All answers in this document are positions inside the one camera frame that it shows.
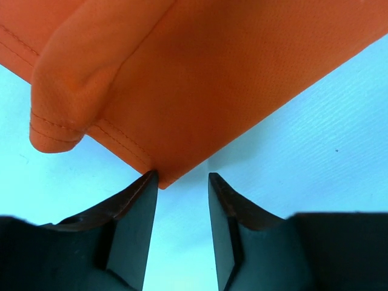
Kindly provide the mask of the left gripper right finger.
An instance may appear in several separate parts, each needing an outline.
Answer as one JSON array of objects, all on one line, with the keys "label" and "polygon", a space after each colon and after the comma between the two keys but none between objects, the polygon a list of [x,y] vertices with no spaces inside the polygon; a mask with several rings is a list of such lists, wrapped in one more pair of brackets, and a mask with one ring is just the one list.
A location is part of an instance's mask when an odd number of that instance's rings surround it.
[{"label": "left gripper right finger", "polygon": [[302,290],[293,222],[258,207],[217,173],[209,174],[208,194],[219,290]]}]

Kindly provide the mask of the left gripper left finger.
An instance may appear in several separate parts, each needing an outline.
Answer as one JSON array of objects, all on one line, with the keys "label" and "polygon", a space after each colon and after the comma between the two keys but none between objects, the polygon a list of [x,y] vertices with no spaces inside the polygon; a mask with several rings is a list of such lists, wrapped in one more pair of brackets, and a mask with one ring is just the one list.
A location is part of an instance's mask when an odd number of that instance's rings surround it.
[{"label": "left gripper left finger", "polygon": [[149,171],[103,202],[47,224],[60,290],[142,290],[158,196]]}]

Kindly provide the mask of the orange t shirt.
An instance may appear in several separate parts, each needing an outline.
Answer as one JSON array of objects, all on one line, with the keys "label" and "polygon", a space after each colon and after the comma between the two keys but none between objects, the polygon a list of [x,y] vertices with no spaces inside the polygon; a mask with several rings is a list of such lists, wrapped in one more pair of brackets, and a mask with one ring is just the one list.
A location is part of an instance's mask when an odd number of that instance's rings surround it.
[{"label": "orange t shirt", "polygon": [[1,2],[33,147],[89,135],[162,189],[386,34],[386,1]]}]

